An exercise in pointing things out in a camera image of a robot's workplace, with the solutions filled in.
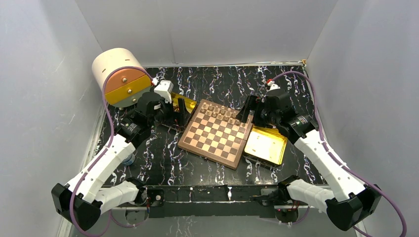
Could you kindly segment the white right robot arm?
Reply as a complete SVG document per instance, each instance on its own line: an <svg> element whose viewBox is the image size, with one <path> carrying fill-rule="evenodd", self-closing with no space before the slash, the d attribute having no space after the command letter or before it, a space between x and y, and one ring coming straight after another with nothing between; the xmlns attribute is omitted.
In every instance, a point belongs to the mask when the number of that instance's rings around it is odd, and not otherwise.
<svg viewBox="0 0 419 237"><path fill-rule="evenodd" d="M327 181L329 189L309 184L292 175L278 183L278 189L268 195L284 204L302 201L325 212L331 222L340 230L347 231L374 213L381 194L376 185L368 185L337 164L331 152L324 148L319 125L308 114L295 111L287 92L270 90L261 98L247 97L236 118L245 122L250 112L252 123L259 127L276 127L317 168Z"/></svg>

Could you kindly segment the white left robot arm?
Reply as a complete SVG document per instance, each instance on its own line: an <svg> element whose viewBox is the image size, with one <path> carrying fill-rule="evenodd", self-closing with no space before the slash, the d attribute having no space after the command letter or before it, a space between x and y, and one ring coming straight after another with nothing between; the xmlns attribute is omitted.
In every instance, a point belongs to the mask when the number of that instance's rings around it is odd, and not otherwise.
<svg viewBox="0 0 419 237"><path fill-rule="evenodd" d="M155 92L144 93L119 125L111 126L109 141L98 154L65 185L57 183L51 190L58 214L81 233L87 232L110 209L132 202L143 205L148 193L136 178L111 188L102 188L113 171L151 135L155 123L173 118L173 103Z"/></svg>

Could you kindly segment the wooden chess board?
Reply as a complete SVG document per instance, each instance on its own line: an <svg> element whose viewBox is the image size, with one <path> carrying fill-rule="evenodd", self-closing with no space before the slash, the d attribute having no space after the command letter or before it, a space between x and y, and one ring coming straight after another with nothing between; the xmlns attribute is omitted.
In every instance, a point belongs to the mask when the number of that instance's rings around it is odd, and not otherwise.
<svg viewBox="0 0 419 237"><path fill-rule="evenodd" d="M252 115L241 122L236 119L238 113L201 100L178 142L179 148L236 170L253 127Z"/></svg>

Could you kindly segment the gold tin box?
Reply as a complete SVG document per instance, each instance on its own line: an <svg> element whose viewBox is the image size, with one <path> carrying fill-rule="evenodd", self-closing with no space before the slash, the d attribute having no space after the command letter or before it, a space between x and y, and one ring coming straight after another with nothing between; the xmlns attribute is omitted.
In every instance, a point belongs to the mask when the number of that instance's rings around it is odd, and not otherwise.
<svg viewBox="0 0 419 237"><path fill-rule="evenodd" d="M163 122L163 125L183 132L196 110L195 107L197 102L173 92L171 93L171 98L173 113L171 114L171 118L169 120Z"/></svg>

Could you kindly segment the gold tin lid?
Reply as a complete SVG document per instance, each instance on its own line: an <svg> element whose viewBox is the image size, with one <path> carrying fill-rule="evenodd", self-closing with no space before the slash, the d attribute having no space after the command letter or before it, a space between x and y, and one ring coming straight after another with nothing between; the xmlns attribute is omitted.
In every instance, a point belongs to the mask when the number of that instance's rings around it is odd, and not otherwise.
<svg viewBox="0 0 419 237"><path fill-rule="evenodd" d="M287 137L275 128L253 126L243 156L266 166L281 166L287 142Z"/></svg>

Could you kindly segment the round cream drawer cabinet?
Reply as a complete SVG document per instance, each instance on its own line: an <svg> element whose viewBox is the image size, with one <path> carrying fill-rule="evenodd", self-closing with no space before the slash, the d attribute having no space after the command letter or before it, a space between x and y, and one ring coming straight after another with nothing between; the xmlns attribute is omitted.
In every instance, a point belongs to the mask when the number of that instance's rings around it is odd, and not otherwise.
<svg viewBox="0 0 419 237"><path fill-rule="evenodd" d="M94 59L91 69L106 101L117 108L134 105L151 87L150 77L125 48L102 52Z"/></svg>

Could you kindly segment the small white blue bottle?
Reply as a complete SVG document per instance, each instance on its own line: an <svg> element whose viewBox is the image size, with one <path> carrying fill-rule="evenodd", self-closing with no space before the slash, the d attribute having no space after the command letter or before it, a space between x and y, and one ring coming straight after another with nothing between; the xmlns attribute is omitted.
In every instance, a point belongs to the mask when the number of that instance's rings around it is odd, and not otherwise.
<svg viewBox="0 0 419 237"><path fill-rule="evenodd" d="M131 164L133 164L135 161L135 155L130 154L129 156L127 156L123 161L122 164L125 166L129 166Z"/></svg>

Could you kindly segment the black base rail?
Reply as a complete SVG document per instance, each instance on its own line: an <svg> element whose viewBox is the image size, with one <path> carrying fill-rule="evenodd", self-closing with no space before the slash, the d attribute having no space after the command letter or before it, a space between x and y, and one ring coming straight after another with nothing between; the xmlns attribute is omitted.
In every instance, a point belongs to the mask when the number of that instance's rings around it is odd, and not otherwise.
<svg viewBox="0 0 419 237"><path fill-rule="evenodd" d="M122 204L120 209L148 210L150 218L180 216L256 216L296 221L308 205L284 200L277 185L147 186L145 204Z"/></svg>

